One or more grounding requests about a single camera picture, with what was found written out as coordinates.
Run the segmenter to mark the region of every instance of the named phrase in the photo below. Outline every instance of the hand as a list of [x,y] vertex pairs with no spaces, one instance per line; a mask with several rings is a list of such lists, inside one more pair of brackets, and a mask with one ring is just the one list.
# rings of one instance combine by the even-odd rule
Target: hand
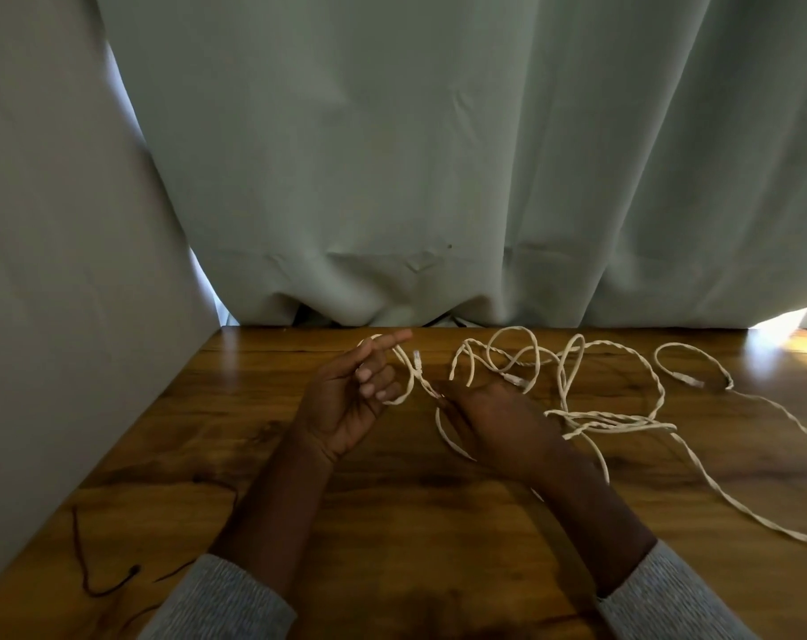
[[452,381],[431,383],[443,396],[439,406],[463,448],[508,478],[532,485],[555,454],[571,449],[558,423],[503,381],[478,388]]
[[302,395],[294,433],[332,463],[355,447],[390,402],[403,394],[385,354],[412,338],[412,330],[366,339],[314,373]]

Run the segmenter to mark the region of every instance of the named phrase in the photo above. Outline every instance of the wooden table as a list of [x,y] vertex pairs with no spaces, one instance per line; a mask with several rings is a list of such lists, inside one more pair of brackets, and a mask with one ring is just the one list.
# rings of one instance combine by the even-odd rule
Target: wooden table
[[[57,510],[0,576],[0,637],[131,637],[180,575],[153,583],[202,553],[232,494],[193,483],[200,473],[245,490],[287,427],[318,364],[375,330],[224,328]],[[421,329],[428,379],[445,377],[465,336],[491,330]],[[716,356],[736,387],[786,404],[807,426],[807,333],[774,344],[757,333],[590,331],[647,358],[680,340]],[[537,331],[559,351],[570,331]],[[517,350],[523,333],[502,336]],[[661,415],[675,422],[734,496],[807,532],[807,439],[768,406],[721,393],[696,354],[669,366],[707,380],[697,390],[663,378]],[[487,378],[478,370],[478,381]],[[554,365],[535,397],[557,404]],[[656,398],[637,360],[609,348],[584,357],[570,395],[577,410],[646,414]],[[609,637],[592,585],[559,526],[533,495],[452,454],[433,428],[420,386],[390,408],[336,470],[313,528],[291,602],[292,637]],[[613,484],[644,522],[761,636],[807,637],[807,545],[766,530],[713,494],[664,433],[599,436]],[[141,573],[113,595],[80,588],[71,509],[91,586]]]

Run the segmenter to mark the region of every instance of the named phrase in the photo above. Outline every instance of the gray sleeve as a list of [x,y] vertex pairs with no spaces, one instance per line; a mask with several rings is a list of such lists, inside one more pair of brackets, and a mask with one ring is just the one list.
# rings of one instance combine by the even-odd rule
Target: gray sleeve
[[599,610],[620,640],[757,638],[663,541]]
[[202,555],[140,638],[280,640],[296,617],[285,600],[245,570],[219,557]]

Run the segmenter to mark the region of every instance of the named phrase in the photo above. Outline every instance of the person's left hand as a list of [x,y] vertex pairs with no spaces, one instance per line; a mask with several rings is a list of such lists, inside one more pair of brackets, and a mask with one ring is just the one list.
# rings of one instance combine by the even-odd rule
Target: person's left hand
[[355,447],[385,410],[403,395],[385,354],[412,338],[412,330],[366,339],[314,373],[294,419],[297,433],[331,461]]

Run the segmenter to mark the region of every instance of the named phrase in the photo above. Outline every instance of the curtain wrinkle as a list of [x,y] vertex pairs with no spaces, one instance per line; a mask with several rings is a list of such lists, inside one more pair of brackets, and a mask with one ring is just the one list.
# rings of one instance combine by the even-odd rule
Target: curtain wrinkle
[[807,300],[807,0],[99,5],[241,323],[298,297],[350,325],[744,327]]

